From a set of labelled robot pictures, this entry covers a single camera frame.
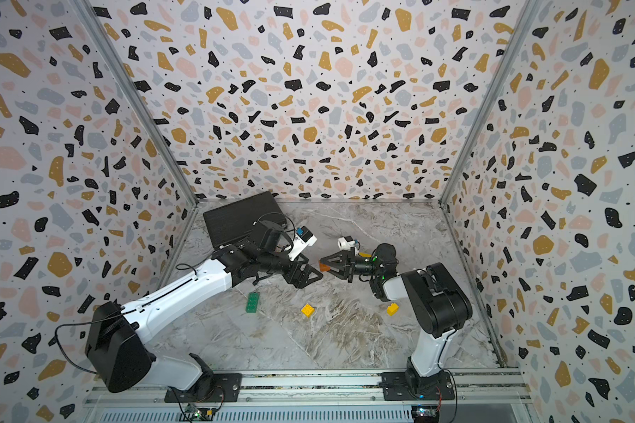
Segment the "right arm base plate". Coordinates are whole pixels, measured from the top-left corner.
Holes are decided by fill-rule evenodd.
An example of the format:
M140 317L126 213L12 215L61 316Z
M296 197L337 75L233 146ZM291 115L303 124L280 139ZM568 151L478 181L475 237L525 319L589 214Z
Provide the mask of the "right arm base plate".
M456 391L446 371L421 377L413 369L384 372L380 387L386 401L454 400Z

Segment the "yellow square lego brick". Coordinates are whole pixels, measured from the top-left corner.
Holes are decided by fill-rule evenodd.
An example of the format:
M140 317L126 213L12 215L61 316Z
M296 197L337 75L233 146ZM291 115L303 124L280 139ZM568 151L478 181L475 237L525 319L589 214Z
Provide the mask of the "yellow square lego brick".
M305 315L306 317L311 317L314 312L315 312L315 308L313 308L312 306L310 306L310 304L306 304L302 309L301 312L303 315Z

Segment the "green lego brick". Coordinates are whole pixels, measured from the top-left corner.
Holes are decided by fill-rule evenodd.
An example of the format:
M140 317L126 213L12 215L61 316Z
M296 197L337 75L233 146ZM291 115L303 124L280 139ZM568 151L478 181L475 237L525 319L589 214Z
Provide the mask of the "green lego brick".
M250 314L255 314L258 311L259 307L260 294L259 293L250 293L248 295L247 303L245 306L245 312Z

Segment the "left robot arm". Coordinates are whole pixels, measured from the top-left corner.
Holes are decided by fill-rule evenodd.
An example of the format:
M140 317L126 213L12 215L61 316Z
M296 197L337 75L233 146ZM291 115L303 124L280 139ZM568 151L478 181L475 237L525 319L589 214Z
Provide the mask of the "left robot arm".
M109 301L95 310L85 354L111 393L137 385L166 386L177 399L204 400L214 389L213 371L197 354L187 361L151 352L151 340L204 301L262 275L280 275L303 289L321 280L304 250L316 236L308 227L293 235L271 221L255 223L245 238L216 248L190 273L136 301Z

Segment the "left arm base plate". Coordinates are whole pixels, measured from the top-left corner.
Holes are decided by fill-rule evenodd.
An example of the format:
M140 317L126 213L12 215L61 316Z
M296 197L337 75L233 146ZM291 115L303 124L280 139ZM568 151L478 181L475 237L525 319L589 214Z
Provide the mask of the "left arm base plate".
M181 403L235 403L242 387L243 375L240 373L213 373L202 375L187 391L172 390L165 394L167 404Z

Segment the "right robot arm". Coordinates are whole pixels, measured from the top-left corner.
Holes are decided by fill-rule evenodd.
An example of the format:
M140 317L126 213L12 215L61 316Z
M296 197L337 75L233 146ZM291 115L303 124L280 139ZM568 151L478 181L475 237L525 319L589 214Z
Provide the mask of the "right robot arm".
M446 353L453 337L472 318L472 305L443 264L398 272L395 247L381 243L369 257L354 248L320 259L320 268L351 283L369 283L379 301L408 299L420 326L416 350L402 374L382 379L387 399L455 399L455 382L446 369Z

